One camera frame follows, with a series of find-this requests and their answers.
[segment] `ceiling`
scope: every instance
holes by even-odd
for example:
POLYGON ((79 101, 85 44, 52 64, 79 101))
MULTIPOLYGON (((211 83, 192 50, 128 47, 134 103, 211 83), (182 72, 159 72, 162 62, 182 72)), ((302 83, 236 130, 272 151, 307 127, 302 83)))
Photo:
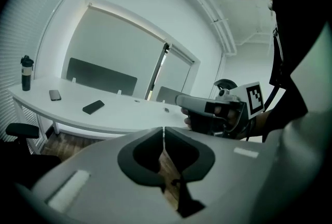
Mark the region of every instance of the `ceiling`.
POLYGON ((269 0, 214 0, 221 9, 237 45, 244 42, 269 44, 275 15, 269 0))

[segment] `smartphone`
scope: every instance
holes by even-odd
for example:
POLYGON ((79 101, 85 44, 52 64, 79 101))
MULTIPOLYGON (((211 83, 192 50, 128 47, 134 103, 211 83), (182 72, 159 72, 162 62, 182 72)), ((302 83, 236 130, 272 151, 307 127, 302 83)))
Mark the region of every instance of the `smartphone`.
POLYGON ((60 101, 61 96, 58 90, 50 90, 51 101, 60 101))
POLYGON ((87 114, 93 114, 96 110, 99 110, 105 104, 102 101, 96 101, 88 106, 83 108, 83 111, 87 114))

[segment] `white wall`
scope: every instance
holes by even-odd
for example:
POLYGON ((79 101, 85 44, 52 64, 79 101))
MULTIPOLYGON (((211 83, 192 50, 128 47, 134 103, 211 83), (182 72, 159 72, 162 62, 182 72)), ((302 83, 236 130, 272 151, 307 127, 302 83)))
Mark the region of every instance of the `white wall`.
MULTIPOLYGON (((260 82, 264 102, 273 90, 269 84, 273 67, 273 49, 268 55, 266 44, 244 44, 238 46, 238 54, 227 57, 223 78, 234 81, 238 86, 260 82)), ((273 109, 285 90, 280 89, 268 110, 273 109)))
MULTIPOLYGON (((209 97, 221 49, 211 26, 195 0, 102 0, 132 11, 175 38, 200 60, 191 95, 209 97)), ((41 43, 35 77, 61 76, 74 30, 87 10, 86 0, 64 0, 54 14, 41 43)))
POLYGON ((70 58, 76 58, 137 78, 132 96, 144 99, 163 46, 124 20, 88 9, 69 44, 62 78, 67 77, 70 58))

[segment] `white table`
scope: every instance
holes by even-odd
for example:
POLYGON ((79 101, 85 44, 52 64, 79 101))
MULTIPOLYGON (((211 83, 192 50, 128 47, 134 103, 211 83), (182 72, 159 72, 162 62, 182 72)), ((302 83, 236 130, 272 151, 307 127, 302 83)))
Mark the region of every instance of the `white table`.
POLYGON ((30 91, 23 91, 21 85, 8 91, 20 122, 26 122, 24 106, 54 123, 101 133, 124 135, 155 127, 185 127, 185 116, 178 106, 117 95, 57 77, 33 80, 30 91), (51 101, 49 90, 59 90, 62 100, 51 101), (91 115, 82 111, 98 100, 105 106, 91 115))

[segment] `black water bottle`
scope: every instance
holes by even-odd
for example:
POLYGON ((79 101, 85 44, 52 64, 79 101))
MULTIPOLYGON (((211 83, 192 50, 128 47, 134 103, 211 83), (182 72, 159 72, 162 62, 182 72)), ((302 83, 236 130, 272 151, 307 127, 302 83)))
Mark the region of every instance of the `black water bottle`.
POLYGON ((25 55, 21 59, 22 64, 22 89, 24 91, 30 90, 31 85, 31 73, 33 70, 33 60, 29 56, 25 55))

